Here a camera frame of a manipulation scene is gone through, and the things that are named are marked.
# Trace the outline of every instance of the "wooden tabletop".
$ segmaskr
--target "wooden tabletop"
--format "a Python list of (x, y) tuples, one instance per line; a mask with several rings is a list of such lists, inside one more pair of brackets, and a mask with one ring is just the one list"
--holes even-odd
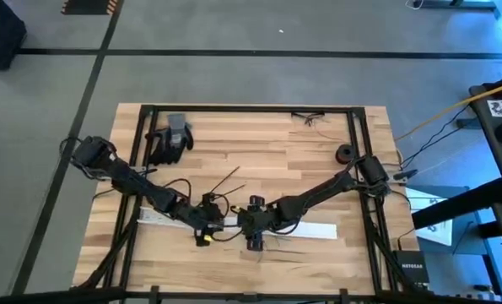
[[(110, 141), (124, 160), (131, 154), (140, 106), (120, 104), (117, 108)], [(374, 154), (382, 163), (397, 163), (386, 108), (367, 106), (365, 110)], [(160, 114), (159, 128), (167, 125), (167, 114)], [(334, 160), (334, 152), (340, 143), (350, 139), (345, 114), (326, 114), (314, 127), (289, 113), (185, 114), (192, 124), (194, 149), (185, 150), (176, 165), (158, 166), (159, 170), (148, 175), (148, 179), (159, 185), (176, 178), (189, 179), (194, 204), (237, 166), (240, 169), (217, 191), (222, 193), (245, 184), (229, 195), (230, 203), (240, 207), (248, 204), (251, 195), (263, 196), (270, 202), (284, 195), (300, 194), (343, 169)], [(142, 142), (139, 160), (143, 158), (145, 140)], [(186, 192), (185, 184), (174, 187)], [(97, 192), (109, 188), (110, 183), (100, 182)], [(402, 187), (392, 188), (404, 193)], [(74, 285), (84, 282), (108, 252), (120, 199), (119, 193), (111, 192), (93, 202)], [(391, 246), (396, 248), (397, 238), (413, 228), (408, 203), (393, 193), (386, 197), (384, 209)], [(151, 285), (159, 285), (162, 291), (173, 292), (325, 295), (346, 288), (349, 294), (374, 294), (357, 192), (342, 193), (319, 204), (303, 221), (336, 225), (338, 239), (265, 236), (265, 250), (250, 252), (243, 236), (231, 242), (196, 247), (188, 229), (140, 224), (127, 289), (149, 291)], [(230, 234), (222, 232), (216, 236)], [(402, 237), (402, 248), (418, 249), (413, 232)], [(119, 282), (121, 256), (115, 282)], [(385, 273), (383, 261), (381, 268)]]

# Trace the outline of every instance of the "floor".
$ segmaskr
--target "floor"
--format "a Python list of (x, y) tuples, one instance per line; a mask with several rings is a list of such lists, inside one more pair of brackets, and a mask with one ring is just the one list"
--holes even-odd
[[(6, 2), (27, 24), (24, 48), (97, 49), (111, 20), (64, 16), (59, 13), (63, 0)], [(502, 77), (502, 59), (402, 59), (407, 53), (447, 58), (502, 53), (502, 30), (491, 13), (413, 11), (403, 0), (312, 5), (308, 0), (126, 0), (109, 48), (302, 52), (289, 57), (108, 53), (96, 83), (89, 81), (93, 55), (17, 56), (9, 71), (0, 72), (0, 295), (10, 292), (18, 273), (56, 169), (59, 142), (71, 126), (79, 127), (80, 137), (108, 136), (120, 102), (387, 106), (398, 136), (467, 97), (470, 85)], [(351, 55), (304, 57), (305, 51)], [(357, 52), (374, 55), (361, 58)], [(378, 52), (400, 55), (385, 59)], [(95, 84), (91, 98), (87, 83)], [(83, 124), (81, 116), (75, 119), (80, 106), (87, 110)], [(405, 156), (416, 152), (452, 115), (400, 141), (398, 148)], [(481, 132), (459, 132), (413, 162), (420, 173), (411, 182), (476, 187), (497, 172), (492, 159), (481, 163), (473, 154), (489, 155), (488, 149)], [(467, 174), (474, 166), (478, 174)], [(68, 170), (28, 292), (69, 287), (94, 189), (78, 171)]]

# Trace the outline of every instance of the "white paper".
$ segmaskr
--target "white paper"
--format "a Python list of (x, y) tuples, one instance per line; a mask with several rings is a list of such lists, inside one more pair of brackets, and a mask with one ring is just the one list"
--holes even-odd
[[(225, 225), (235, 225), (237, 219), (234, 216), (230, 216), (224, 219)], [(172, 220), (158, 213), (157, 211), (149, 207), (140, 207), (140, 218), (138, 219), (140, 224), (150, 224), (150, 225), (168, 225), (172, 227), (191, 229), (190, 226), (181, 223), (178, 220)], [(280, 232), (290, 231), (293, 226), (285, 228)], [(227, 232), (237, 233), (239, 227), (228, 227), (224, 228)], [(265, 235), (273, 236), (274, 234), (269, 231), (264, 231)], [(308, 223), (301, 221), (298, 227), (286, 237), (308, 237), (326, 240), (337, 240), (337, 225), (334, 224), (322, 224), (322, 223)]]

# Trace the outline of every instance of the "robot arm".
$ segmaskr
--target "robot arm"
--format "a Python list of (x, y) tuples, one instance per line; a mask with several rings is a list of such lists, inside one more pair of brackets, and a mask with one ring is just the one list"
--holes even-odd
[[(157, 212), (179, 220), (196, 231), (207, 231), (211, 234), (223, 230), (224, 216), (217, 204), (204, 199), (195, 207), (187, 196), (175, 189), (154, 185), (120, 159), (116, 154), (116, 147), (101, 137), (87, 137), (82, 141), (74, 151), (71, 163), (88, 178), (109, 177), (112, 186), (121, 193), (144, 196)], [(361, 173), (364, 182), (352, 178), (349, 171), (354, 167)], [(251, 242), (247, 247), (260, 251), (261, 247), (252, 243), (262, 242), (262, 232), (282, 234), (279, 231), (287, 227), (293, 226), (295, 229), (295, 225), (309, 208), (339, 193), (356, 190), (370, 196), (387, 195), (387, 179), (378, 159), (366, 155), (351, 161), (331, 179), (298, 196), (282, 197), (269, 204), (264, 204), (263, 198), (252, 196), (251, 205), (247, 210), (233, 207), (232, 211), (238, 214), (238, 226)]]
[(115, 190), (127, 195), (142, 195), (157, 212), (180, 220), (195, 230), (223, 224), (223, 216), (216, 204), (194, 207), (188, 197), (175, 189), (154, 185), (120, 159), (116, 147), (101, 137), (87, 137), (82, 141), (74, 151), (71, 163), (88, 178), (109, 177)]

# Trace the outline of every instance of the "black glove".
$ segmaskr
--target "black glove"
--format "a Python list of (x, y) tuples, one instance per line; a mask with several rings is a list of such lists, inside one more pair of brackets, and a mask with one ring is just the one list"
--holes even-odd
[(157, 147), (149, 156), (149, 163), (157, 166), (158, 164), (172, 164), (180, 161), (185, 147), (191, 150), (194, 146), (189, 125), (185, 122), (185, 115), (170, 114), (168, 116), (170, 126), (152, 134), (147, 134), (147, 140), (159, 138)]

